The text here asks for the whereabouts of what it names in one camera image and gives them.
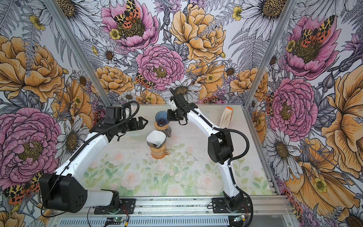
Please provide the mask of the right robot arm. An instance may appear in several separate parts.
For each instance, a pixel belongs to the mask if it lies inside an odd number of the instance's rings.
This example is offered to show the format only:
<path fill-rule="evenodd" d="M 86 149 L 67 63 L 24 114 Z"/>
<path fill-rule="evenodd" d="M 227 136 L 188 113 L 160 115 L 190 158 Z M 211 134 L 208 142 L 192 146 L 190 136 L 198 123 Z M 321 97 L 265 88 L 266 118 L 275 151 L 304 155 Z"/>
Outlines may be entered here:
<path fill-rule="evenodd" d="M 244 194 L 233 175 L 230 131 L 212 123 L 194 103 L 188 103 L 181 94 L 172 95 L 170 105 L 171 109 L 167 111 L 169 121 L 192 123 L 207 136 L 208 155 L 218 165 L 222 177 L 225 204 L 229 211 L 236 211 L 244 200 Z"/>

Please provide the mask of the orange glass pitcher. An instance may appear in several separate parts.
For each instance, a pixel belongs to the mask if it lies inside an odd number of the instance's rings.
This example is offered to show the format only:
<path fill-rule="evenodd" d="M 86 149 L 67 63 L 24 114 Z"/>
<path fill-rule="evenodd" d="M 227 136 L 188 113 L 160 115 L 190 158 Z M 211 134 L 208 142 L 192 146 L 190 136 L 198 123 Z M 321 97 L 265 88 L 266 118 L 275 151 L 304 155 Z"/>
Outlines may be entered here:
<path fill-rule="evenodd" d="M 151 156 L 155 159 L 162 159 L 166 155 L 170 154 L 166 146 L 162 146 L 160 148 L 150 148 L 150 150 L 151 150 Z"/>

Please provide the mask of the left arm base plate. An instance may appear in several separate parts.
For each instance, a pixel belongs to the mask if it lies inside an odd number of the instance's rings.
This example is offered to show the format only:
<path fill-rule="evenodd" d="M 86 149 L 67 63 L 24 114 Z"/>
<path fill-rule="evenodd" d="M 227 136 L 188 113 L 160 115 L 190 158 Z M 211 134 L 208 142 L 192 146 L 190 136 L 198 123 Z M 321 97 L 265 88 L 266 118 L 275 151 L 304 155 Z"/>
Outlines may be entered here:
<path fill-rule="evenodd" d="M 99 206 L 94 210 L 95 215 L 119 215 L 119 214 L 133 214 L 135 209 L 136 199 L 120 199 L 120 206 L 118 208 L 110 206 Z"/>

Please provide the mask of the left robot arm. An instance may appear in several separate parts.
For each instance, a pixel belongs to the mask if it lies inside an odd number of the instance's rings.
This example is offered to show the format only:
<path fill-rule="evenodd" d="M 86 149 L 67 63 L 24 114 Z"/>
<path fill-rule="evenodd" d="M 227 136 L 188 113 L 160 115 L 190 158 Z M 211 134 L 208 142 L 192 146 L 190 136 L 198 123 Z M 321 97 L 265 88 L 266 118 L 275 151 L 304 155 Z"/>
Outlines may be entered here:
<path fill-rule="evenodd" d="M 70 213 L 91 207 L 118 211 L 121 202 L 117 191 L 87 190 L 80 182 L 90 164 L 115 136 L 120 138 L 126 132 L 142 130 L 147 123 L 145 118 L 138 117 L 118 123 L 104 120 L 95 125 L 86 141 L 64 164 L 40 178 L 42 207 Z"/>

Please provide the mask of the white coffee filter stack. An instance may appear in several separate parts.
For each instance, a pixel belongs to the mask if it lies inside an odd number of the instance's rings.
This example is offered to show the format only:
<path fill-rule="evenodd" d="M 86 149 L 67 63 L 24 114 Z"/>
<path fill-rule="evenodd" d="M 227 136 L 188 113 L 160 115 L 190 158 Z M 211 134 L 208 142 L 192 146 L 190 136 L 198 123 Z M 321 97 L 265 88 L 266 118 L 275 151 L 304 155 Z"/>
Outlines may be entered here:
<path fill-rule="evenodd" d="M 229 107 L 227 106 L 223 113 L 222 113 L 222 116 L 220 118 L 220 124 L 219 124 L 219 127 L 220 128 L 228 128 L 229 125 L 230 125 L 230 122 L 232 120 L 232 116 L 233 116 L 233 108 L 232 107 Z"/>

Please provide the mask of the blue glass dripper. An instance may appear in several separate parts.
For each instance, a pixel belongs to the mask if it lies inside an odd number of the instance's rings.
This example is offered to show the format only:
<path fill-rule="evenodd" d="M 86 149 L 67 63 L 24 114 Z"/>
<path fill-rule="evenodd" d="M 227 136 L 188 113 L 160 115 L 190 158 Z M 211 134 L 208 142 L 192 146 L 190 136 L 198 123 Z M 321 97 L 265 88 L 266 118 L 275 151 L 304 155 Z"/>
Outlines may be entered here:
<path fill-rule="evenodd" d="M 167 111 L 159 111 L 155 116 L 157 126 L 163 127 L 169 124 Z"/>

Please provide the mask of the clear grey glass pitcher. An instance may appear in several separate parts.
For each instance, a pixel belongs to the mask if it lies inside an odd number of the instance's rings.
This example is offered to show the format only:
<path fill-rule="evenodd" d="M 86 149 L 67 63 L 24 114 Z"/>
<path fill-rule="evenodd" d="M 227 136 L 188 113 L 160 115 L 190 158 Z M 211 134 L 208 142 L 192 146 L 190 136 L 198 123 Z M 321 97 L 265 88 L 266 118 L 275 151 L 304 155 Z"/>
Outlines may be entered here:
<path fill-rule="evenodd" d="M 163 129 L 163 130 L 160 130 L 161 132 L 163 132 L 165 135 L 166 135 L 166 137 L 171 137 L 172 136 L 172 129 L 171 129 L 171 127 L 168 127 L 168 128 L 166 128 L 166 129 Z"/>

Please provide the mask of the single white coffee filter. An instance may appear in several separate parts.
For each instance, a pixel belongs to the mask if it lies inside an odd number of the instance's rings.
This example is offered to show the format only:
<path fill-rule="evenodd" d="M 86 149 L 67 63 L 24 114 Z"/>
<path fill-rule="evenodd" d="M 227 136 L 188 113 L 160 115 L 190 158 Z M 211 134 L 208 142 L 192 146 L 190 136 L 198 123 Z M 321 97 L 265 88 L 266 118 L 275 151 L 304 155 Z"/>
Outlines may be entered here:
<path fill-rule="evenodd" d="M 161 132 L 154 130 L 147 136 L 147 145 L 151 148 L 160 148 L 166 142 L 166 135 Z"/>

